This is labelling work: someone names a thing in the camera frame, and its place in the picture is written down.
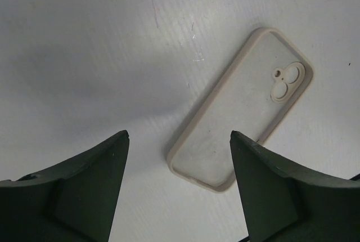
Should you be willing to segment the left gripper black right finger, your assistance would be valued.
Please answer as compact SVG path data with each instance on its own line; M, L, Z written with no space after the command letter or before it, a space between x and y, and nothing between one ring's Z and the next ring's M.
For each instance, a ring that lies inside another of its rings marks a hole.
M233 131L250 241L359 241L359 181L324 174Z

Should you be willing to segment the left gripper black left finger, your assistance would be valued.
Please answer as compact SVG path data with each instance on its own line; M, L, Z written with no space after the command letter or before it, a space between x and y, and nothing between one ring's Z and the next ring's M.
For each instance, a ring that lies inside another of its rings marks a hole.
M1 241L108 241L129 151L120 131L16 181L1 181Z

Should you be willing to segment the beige clear phone case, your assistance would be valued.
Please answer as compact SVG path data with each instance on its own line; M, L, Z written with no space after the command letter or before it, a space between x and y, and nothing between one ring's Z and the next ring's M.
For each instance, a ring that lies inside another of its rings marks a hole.
M310 61L278 29L255 29L169 150L169 170L209 191L227 191L236 180L231 133L263 145L313 75Z

